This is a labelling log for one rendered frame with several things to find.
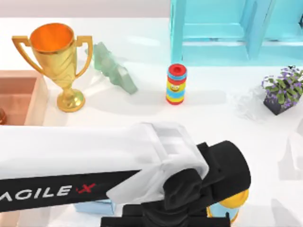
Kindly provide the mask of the light blue flat box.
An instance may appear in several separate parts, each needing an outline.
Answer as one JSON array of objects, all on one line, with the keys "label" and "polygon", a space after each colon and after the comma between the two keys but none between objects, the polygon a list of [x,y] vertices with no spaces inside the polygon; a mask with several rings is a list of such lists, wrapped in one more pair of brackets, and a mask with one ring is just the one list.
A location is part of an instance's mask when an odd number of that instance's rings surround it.
[{"label": "light blue flat box", "polygon": [[74,207],[77,212],[100,214],[102,216],[112,216],[116,210],[116,204],[109,199],[75,203]]}]

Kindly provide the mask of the pale green glass figure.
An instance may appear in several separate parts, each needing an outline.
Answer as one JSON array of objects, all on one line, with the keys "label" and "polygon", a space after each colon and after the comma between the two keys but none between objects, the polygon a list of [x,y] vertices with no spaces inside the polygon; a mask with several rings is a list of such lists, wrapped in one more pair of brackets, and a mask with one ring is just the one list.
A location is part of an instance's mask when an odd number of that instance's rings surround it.
[{"label": "pale green glass figure", "polygon": [[103,42],[93,45],[92,60],[94,69],[100,71],[113,85],[121,87],[130,95],[138,91],[127,68],[118,63]]}]

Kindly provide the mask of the shallow salmon-coloured box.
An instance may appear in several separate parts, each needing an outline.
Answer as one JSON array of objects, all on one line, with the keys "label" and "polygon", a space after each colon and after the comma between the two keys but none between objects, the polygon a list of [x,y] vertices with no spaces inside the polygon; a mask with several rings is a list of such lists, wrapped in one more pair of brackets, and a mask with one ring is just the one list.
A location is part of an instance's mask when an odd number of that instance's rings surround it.
[{"label": "shallow salmon-coloured box", "polygon": [[7,125],[42,125],[48,102],[48,88],[34,70],[0,70],[0,107]]}]

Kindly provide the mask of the purple flowers in dark pot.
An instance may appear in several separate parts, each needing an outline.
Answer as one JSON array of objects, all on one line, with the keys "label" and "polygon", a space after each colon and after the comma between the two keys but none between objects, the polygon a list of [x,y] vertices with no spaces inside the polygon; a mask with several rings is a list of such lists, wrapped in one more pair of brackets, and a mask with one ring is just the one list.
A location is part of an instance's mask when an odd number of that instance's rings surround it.
[{"label": "purple flowers in dark pot", "polygon": [[274,115],[279,115],[295,106],[303,96],[303,70],[294,65],[282,68],[280,76],[264,77],[261,86],[266,92],[263,104]]}]

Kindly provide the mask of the light blue rack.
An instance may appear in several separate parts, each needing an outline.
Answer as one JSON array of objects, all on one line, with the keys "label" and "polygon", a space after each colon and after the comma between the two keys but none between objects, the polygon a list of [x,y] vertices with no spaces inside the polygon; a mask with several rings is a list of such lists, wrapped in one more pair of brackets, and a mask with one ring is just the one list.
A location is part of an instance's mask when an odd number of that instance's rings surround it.
[{"label": "light blue rack", "polygon": [[169,28],[172,63],[303,65],[303,0],[170,0]]}]

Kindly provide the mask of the gold trophy cup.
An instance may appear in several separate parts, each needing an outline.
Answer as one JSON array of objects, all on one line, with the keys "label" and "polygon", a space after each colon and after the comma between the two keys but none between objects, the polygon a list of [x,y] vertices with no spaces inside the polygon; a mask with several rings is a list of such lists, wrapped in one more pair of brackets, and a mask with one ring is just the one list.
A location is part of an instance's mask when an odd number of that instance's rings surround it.
[{"label": "gold trophy cup", "polygon": [[[13,36],[12,42],[24,60],[40,74],[47,76],[62,89],[57,107],[67,113],[80,110],[85,104],[83,93],[72,83],[85,73],[93,55],[89,35],[75,36],[66,24],[49,23],[36,28],[29,37]],[[77,72],[77,47],[88,45],[86,63]]]}]

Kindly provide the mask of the stack of coloured rings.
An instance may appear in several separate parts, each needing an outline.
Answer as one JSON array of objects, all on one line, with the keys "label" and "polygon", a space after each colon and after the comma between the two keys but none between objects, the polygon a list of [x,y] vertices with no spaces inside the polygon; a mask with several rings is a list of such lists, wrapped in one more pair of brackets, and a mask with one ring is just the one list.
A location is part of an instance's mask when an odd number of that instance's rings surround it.
[{"label": "stack of coloured rings", "polygon": [[182,64],[171,64],[167,71],[166,100],[172,105],[184,101],[187,69]]}]

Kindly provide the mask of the blue bottle with yellow cap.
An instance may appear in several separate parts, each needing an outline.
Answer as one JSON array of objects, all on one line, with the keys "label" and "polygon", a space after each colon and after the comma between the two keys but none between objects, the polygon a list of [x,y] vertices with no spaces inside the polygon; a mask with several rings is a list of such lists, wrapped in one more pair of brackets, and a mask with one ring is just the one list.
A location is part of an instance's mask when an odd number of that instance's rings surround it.
[{"label": "blue bottle with yellow cap", "polygon": [[230,223],[232,224],[239,213],[240,207],[246,202],[249,196],[249,189],[233,195],[223,201],[215,203],[206,208],[208,218],[223,218],[229,213]]}]

